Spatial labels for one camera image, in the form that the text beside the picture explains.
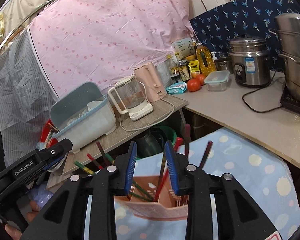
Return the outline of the person's left hand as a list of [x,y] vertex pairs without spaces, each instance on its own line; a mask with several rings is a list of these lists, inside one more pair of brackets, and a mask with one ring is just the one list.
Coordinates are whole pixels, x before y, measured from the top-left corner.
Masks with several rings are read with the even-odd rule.
[[4,228],[11,239],[21,239],[22,233],[30,222],[34,220],[36,215],[40,212],[41,208],[37,202],[31,200],[26,206],[30,207],[31,211],[27,212],[25,216],[20,211],[17,203],[12,206],[12,209],[8,211],[7,223]]

